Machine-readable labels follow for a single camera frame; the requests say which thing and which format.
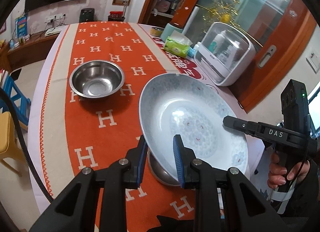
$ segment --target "door handle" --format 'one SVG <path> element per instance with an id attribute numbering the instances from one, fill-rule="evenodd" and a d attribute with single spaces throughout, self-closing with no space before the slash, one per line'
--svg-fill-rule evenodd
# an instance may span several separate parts
<path id="1" fill-rule="evenodd" d="M 184 5 L 184 2 L 185 2 L 185 1 L 186 1 L 186 0 L 181 0 L 181 1 L 180 1 L 177 10 L 180 10 L 180 9 L 182 8 L 182 6 Z"/>
<path id="2" fill-rule="evenodd" d="M 273 54 L 276 52 L 277 47 L 271 45 L 267 52 L 262 56 L 261 60 L 258 63 L 258 68 L 263 68 L 265 64 L 272 58 Z"/>

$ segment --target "green wet wipes package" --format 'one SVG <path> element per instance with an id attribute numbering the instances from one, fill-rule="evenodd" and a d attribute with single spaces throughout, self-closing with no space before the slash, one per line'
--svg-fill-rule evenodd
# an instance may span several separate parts
<path id="1" fill-rule="evenodd" d="M 189 51 L 189 45 L 183 44 L 168 37 L 165 41 L 163 49 L 182 58 L 186 58 Z"/>

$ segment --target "blue gripper pad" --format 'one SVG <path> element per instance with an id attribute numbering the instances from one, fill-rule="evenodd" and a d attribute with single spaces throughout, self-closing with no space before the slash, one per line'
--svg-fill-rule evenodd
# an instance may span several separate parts
<path id="1" fill-rule="evenodd" d="M 147 143 L 143 138 L 143 147 L 141 150 L 141 155 L 140 155 L 138 166 L 137 166 L 137 187 L 140 187 L 140 184 L 142 182 L 143 172 L 144 172 L 144 167 L 145 167 L 146 157 L 147 157 L 147 151 L 148 151 Z"/>
<path id="2" fill-rule="evenodd" d="M 181 146 L 184 149 L 181 136 L 180 135 L 175 135 L 173 137 L 174 160 L 176 162 L 178 181 L 180 183 L 181 188 L 184 188 L 185 179 L 184 179 L 184 167 L 183 167 L 183 162 L 182 162 L 182 158 L 181 158 L 181 154 L 180 154 Z"/>

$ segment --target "finger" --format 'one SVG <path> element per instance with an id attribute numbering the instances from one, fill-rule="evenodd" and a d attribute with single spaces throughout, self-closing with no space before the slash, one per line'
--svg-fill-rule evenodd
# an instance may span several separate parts
<path id="1" fill-rule="evenodd" d="M 285 167 L 282 167 L 276 163 L 270 163 L 269 170 L 274 175 L 285 175 L 287 173 L 287 169 Z"/>
<path id="2" fill-rule="evenodd" d="M 270 189 L 276 189 L 278 187 L 278 185 L 272 183 L 270 180 L 267 180 L 267 184 Z"/>
<path id="3" fill-rule="evenodd" d="M 292 180 L 294 178 L 294 176 L 298 173 L 299 169 L 300 169 L 300 166 L 301 166 L 302 163 L 297 163 L 292 169 L 291 171 L 289 172 L 288 176 L 287 176 L 287 179 L 288 180 Z M 299 175 L 304 175 L 304 174 L 307 174 L 308 171 L 310 169 L 310 166 L 309 166 L 309 162 L 306 161 L 299 173 Z"/>
<path id="4" fill-rule="evenodd" d="M 278 163 L 280 161 L 279 155 L 277 155 L 276 152 L 272 153 L 270 158 L 272 163 Z"/>
<path id="5" fill-rule="evenodd" d="M 276 185 L 278 185 L 278 186 L 281 186 L 281 185 L 283 185 L 283 184 L 286 183 L 285 178 L 282 177 L 281 175 L 274 175 L 274 174 L 272 174 L 271 172 L 269 172 L 269 173 L 268 173 L 268 177 L 269 177 L 269 180 L 270 180 L 272 183 L 274 183 L 274 184 L 276 184 Z"/>

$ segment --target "wall outlet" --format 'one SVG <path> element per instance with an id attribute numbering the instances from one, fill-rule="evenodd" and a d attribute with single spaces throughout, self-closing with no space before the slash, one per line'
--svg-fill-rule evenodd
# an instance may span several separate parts
<path id="1" fill-rule="evenodd" d="M 313 68 L 315 73 L 317 73 L 320 69 L 320 56 L 318 52 L 312 49 L 307 56 L 307 61 L 309 62 L 309 65 Z"/>
<path id="2" fill-rule="evenodd" d="M 64 19 L 64 16 L 63 16 L 64 14 L 65 13 L 59 13 L 59 14 L 54 14 L 54 15 L 51 15 L 51 16 L 47 16 L 47 17 L 45 17 L 45 22 L 44 23 L 50 23 L 51 20 L 62 23 L 62 21 Z"/>

